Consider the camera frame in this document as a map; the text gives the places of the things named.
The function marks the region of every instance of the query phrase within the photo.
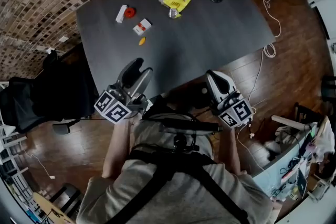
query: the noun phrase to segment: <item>dark gray table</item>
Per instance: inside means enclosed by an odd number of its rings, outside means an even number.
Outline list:
[[[122,4],[137,14],[118,24]],[[182,17],[170,19],[158,0],[92,0],[77,11],[78,26],[93,79],[101,93],[136,57],[154,70],[148,98],[167,92],[275,41],[253,0],[191,0]],[[152,27],[141,37],[133,27]],[[139,46],[142,37],[144,45]]]

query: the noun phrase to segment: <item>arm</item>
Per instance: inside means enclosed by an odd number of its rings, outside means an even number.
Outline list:
[[[107,151],[104,165],[103,178],[116,179],[129,154],[131,124],[124,120],[114,126],[111,142]]]
[[[225,164],[230,173],[241,174],[234,129],[224,128],[220,133],[218,160]]]

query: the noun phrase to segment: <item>chair leg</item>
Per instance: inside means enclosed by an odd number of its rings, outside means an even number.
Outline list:
[[[70,197],[70,199],[66,202],[66,204],[62,206],[61,211],[65,212],[79,195],[80,191],[76,190],[76,192]]]
[[[67,189],[66,187],[62,187],[58,192],[56,192],[55,195],[53,195],[53,196],[50,198],[49,202],[54,202],[54,201],[56,201],[57,198],[58,198],[59,196],[61,196],[61,194],[62,194],[63,192],[65,192],[66,189]]]
[[[323,84],[322,87],[325,89],[336,89],[336,85],[333,84]]]
[[[334,76],[324,76],[322,81],[336,81],[336,77]]]
[[[77,210],[77,208],[80,206],[82,202],[78,201],[76,204],[71,208],[71,210],[67,213],[67,216],[71,218],[71,216],[74,214],[74,212]]]
[[[335,104],[335,103],[336,103],[336,98],[335,98],[335,97],[325,97],[325,96],[322,96],[322,100],[323,100],[324,102],[329,101],[329,102],[332,103],[332,104]]]

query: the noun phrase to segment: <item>plastic bag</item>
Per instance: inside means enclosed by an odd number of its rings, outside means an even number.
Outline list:
[[[181,17],[180,12],[189,4],[191,0],[159,0],[162,5],[169,7],[169,17],[175,19]]]
[[[316,146],[316,161],[318,163],[323,161],[325,153],[335,152],[335,136],[332,132],[330,121],[327,120],[325,124],[322,134],[314,142]]]

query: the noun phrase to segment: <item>white box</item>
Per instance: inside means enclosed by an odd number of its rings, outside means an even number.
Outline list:
[[[133,30],[139,35],[141,36],[147,29],[149,29],[151,27],[151,23],[149,21],[147,21],[146,19],[142,20],[141,22],[139,22],[134,28]]]
[[[117,23],[122,23],[122,21],[124,20],[124,12],[125,10],[127,9],[127,5],[122,5],[119,12],[118,12],[118,15],[116,17],[116,22]]]

